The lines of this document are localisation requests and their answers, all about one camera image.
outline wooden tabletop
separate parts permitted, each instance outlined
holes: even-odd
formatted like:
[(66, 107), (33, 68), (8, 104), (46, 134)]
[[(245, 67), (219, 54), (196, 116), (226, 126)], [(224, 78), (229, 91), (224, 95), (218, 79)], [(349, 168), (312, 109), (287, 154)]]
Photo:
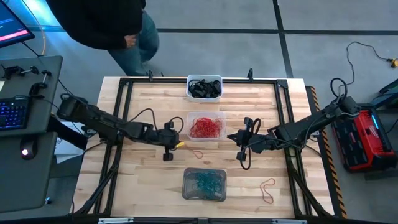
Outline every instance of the wooden tabletop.
[[(113, 112), (120, 77), (105, 77), (98, 106)], [(302, 79), (287, 79), (292, 109), (296, 121), (310, 115), (305, 85)], [(155, 111), (158, 127), (174, 116), (186, 120), (191, 111), (223, 111), (227, 117), (227, 134), (243, 129), (243, 118), (260, 118), (260, 133), (279, 124), (275, 93), (272, 85), (224, 84), (219, 103), (191, 103), (185, 96), (185, 84), (135, 83), (128, 119), (145, 108)], [(125, 93), (121, 105), (124, 106)], [(136, 121), (152, 123), (150, 112)], [(175, 129), (180, 123), (175, 121)], [(292, 218), (292, 200), (285, 156), (282, 150), (252, 153), (250, 170), (243, 170), (237, 161), (239, 148), (229, 139), (220, 142), (191, 142), (185, 126), (180, 140), (183, 147), (174, 152), (174, 160), (164, 162), (164, 148), (124, 140), (118, 181), (112, 209), (113, 216), (132, 217), (213, 217), (213, 218)], [(99, 139), (90, 139), (88, 147)], [(318, 150), (317, 143), (308, 142)], [(74, 201), (79, 209), (98, 186), (105, 146), (85, 154), (78, 179)], [(304, 149), (303, 166), (308, 188), (326, 211), (333, 213), (322, 160), (315, 152)], [(227, 197), (224, 202), (185, 200), (182, 197), (183, 172), (187, 167), (223, 169), (227, 173)], [(260, 184), (270, 178), (276, 183), (267, 191), (274, 203), (263, 200)], [(298, 189), (300, 208), (304, 211), (301, 190)]]

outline clear plastic container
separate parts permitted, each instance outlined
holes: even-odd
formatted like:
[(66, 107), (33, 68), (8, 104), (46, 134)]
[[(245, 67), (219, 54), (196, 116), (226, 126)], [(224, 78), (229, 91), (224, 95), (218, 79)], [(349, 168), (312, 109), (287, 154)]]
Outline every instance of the clear plastic container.
[[(193, 84), (196, 83), (197, 81), (192, 81), (190, 83), (191, 80), (206, 80), (206, 82), (211, 82), (211, 81), (220, 81), (221, 83), (221, 95), (219, 97), (216, 98), (195, 98), (192, 97), (192, 94), (189, 92), (189, 84)], [(220, 98), (223, 96), (223, 77), (219, 76), (219, 75), (189, 75), (187, 77), (187, 97), (189, 99), (189, 101), (191, 102), (196, 102), (196, 103), (217, 103), (220, 101)]]
[[(212, 120), (221, 119), (223, 121), (223, 129), (220, 132), (220, 136), (218, 138), (194, 138), (190, 135), (190, 130), (194, 125), (195, 119), (200, 118), (209, 118)], [(226, 137), (226, 116), (224, 112), (211, 112), (211, 111), (204, 111), (204, 112), (190, 112), (187, 115), (187, 122), (188, 122), (188, 137), (191, 141), (220, 141)]]
[(225, 201), (226, 172), (216, 169), (186, 168), (182, 197), (186, 200)]

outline pile of red rubber bands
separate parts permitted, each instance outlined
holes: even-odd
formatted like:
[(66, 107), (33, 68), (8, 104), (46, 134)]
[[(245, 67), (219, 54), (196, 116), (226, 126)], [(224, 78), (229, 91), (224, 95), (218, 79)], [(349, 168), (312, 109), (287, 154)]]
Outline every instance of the pile of red rubber bands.
[(193, 138), (219, 138), (222, 130), (222, 119), (194, 119), (190, 130), (190, 136)]

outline person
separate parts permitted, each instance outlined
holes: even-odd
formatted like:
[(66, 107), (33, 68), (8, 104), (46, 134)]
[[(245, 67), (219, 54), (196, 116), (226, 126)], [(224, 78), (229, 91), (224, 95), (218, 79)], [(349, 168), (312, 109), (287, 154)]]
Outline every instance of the person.
[(108, 50), (126, 75), (146, 75), (143, 63), (159, 48), (145, 0), (47, 0), (63, 29), (75, 41)]

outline illuminated keyboard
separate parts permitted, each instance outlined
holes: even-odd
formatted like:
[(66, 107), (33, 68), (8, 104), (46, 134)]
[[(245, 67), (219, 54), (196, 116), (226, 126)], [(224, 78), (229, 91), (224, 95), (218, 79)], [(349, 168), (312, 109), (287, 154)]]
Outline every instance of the illuminated keyboard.
[(0, 99), (0, 131), (26, 128), (29, 100), (27, 96)]

